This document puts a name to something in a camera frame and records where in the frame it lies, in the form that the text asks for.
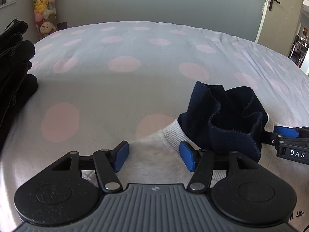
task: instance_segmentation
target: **stuffed animal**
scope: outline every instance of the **stuffed animal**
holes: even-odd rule
[[[43,15],[41,13],[34,12],[34,18],[36,22],[40,22],[43,20]]]
[[[43,13],[47,9],[48,0],[37,0],[34,12]]]
[[[57,19],[56,19],[56,14],[53,13],[51,14],[48,19],[47,19],[48,22],[51,22],[53,25],[57,25]]]
[[[40,27],[41,27],[41,25],[44,23],[44,20],[42,19],[41,21],[39,21],[39,22],[36,22],[36,28],[38,29],[38,30],[40,30]]]
[[[50,15],[54,14],[55,11],[56,11],[56,9],[53,9],[53,8],[49,9],[49,8],[48,8],[47,10],[45,10],[45,11],[43,12],[43,18],[44,18],[45,20],[47,20],[47,18],[48,18]]]
[[[48,0],[48,4],[50,4],[51,6],[55,5],[55,0]]]
[[[49,34],[52,32],[52,30],[55,30],[56,27],[51,22],[43,22],[43,24],[40,27],[40,32],[43,34]]]

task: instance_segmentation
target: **pink polka dot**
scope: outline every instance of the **pink polka dot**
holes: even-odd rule
[[[171,44],[169,40],[166,40],[163,38],[149,38],[148,42],[154,45],[159,45],[159,46],[167,46]]]
[[[253,77],[251,77],[250,75],[237,72],[237,73],[235,73],[235,77],[243,85],[248,86],[248,87],[252,88],[253,90],[258,89],[257,81]]]
[[[232,45],[233,45],[235,48],[244,48],[244,46],[240,45],[239,43],[232,43]]]
[[[63,46],[74,45],[74,44],[76,44],[76,43],[79,43],[80,41],[81,41],[81,38],[75,39],[75,40],[72,40],[72,41],[69,41],[69,42],[65,43]]]
[[[277,81],[275,79],[272,79],[270,81],[270,84],[279,93],[284,93],[285,94],[288,91],[288,88],[284,84],[281,84],[279,81]]]
[[[78,63],[78,59],[75,57],[63,58],[56,62],[53,66],[55,73],[63,73],[72,69]]]
[[[50,35],[50,38],[56,38],[56,37],[61,36],[61,35],[62,35],[62,32],[52,33]]]
[[[77,34],[81,34],[83,32],[85,32],[85,30],[77,30],[77,31],[72,32],[71,35],[77,35]]]
[[[207,81],[209,79],[208,71],[195,63],[182,63],[178,66],[179,71],[186,77],[198,80]]]
[[[233,54],[234,54],[234,56],[236,56],[237,58],[239,58],[239,59],[241,59],[241,60],[243,60],[243,61],[247,61],[247,59],[244,57],[243,54],[240,54],[240,53],[238,53],[238,52],[234,52]]]
[[[186,28],[189,28],[189,29],[193,29],[193,30],[196,30],[195,27],[192,27],[192,26],[188,26],[188,25],[185,25]]]
[[[115,72],[130,72],[138,69],[141,63],[132,56],[119,56],[109,61],[108,67]]]
[[[286,120],[286,122],[283,123],[283,124],[286,124],[286,125],[289,126],[289,127],[295,127],[295,126],[297,126],[297,124],[295,124],[295,121],[294,121],[293,119],[291,119],[291,118],[288,118],[288,119]]]
[[[269,63],[269,62],[267,62],[267,61],[264,61],[264,63],[270,68],[270,69],[272,69],[273,70],[273,67],[272,67],[272,65]]]
[[[116,43],[120,42],[122,40],[122,37],[119,36],[107,36],[101,39],[103,43]]]
[[[295,91],[298,93],[299,96],[302,96],[302,93],[300,92],[299,89],[297,89],[296,87],[294,87]]]
[[[173,123],[175,118],[164,114],[152,114],[144,117],[136,128],[136,138],[143,138]]]
[[[202,52],[206,52],[206,53],[215,53],[216,52],[212,47],[210,47],[208,45],[198,44],[196,46],[196,48],[198,50],[200,50]]]
[[[69,103],[55,104],[48,109],[41,124],[41,133],[49,142],[60,143],[77,131],[79,111]]]
[[[205,38],[206,38],[206,39],[209,39],[209,40],[211,40],[211,41],[213,41],[213,42],[218,42],[218,41],[220,41],[220,39],[217,38],[217,37],[205,36]]]
[[[179,31],[179,30],[170,30],[171,33],[177,34],[177,35],[186,35],[186,32]]]
[[[100,29],[101,32],[107,32],[107,31],[111,31],[111,30],[114,30],[116,27],[107,27],[107,28],[103,28],[103,29]]]
[[[53,45],[53,43],[50,43],[50,44],[44,45],[44,46],[42,46],[42,47],[39,49],[39,51],[46,50],[46,49],[48,49],[49,47],[51,47],[52,45]]]
[[[34,62],[32,62],[31,69],[30,69],[28,72],[33,72],[33,71],[36,70],[39,66],[40,66],[40,62],[39,62],[39,61],[34,61]]]
[[[134,29],[137,30],[137,31],[148,31],[148,30],[150,30],[149,27],[145,27],[145,26],[135,27]]]
[[[289,73],[288,69],[286,69],[284,66],[278,65],[278,67],[285,73]]]

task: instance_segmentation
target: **gray wall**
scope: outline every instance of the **gray wall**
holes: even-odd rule
[[[58,22],[162,21],[255,41],[265,0],[56,0]]]
[[[302,34],[304,27],[309,31],[309,18],[304,14],[304,12],[302,12],[299,22],[302,25],[299,29],[299,36],[304,37],[304,35]]]
[[[24,40],[36,43],[39,39],[39,33],[35,27],[33,10],[33,0],[16,0],[16,3],[0,8],[0,33],[17,17],[18,20],[23,20],[28,24],[28,30],[23,35]]]

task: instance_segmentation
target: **ribbed cuff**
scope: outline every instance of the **ribbed cuff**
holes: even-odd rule
[[[188,142],[195,150],[200,149],[192,140],[190,140],[181,129],[177,119],[163,129],[163,134],[171,147],[179,153],[179,143],[183,140]]]
[[[268,121],[266,123],[266,125],[264,126],[264,130],[267,132],[273,132],[273,120],[270,118],[269,114],[267,114],[268,117]]]

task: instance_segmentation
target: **pikachu plush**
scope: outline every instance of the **pikachu plush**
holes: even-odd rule
[[[34,12],[43,13],[47,10],[48,0],[37,0],[35,3]]]

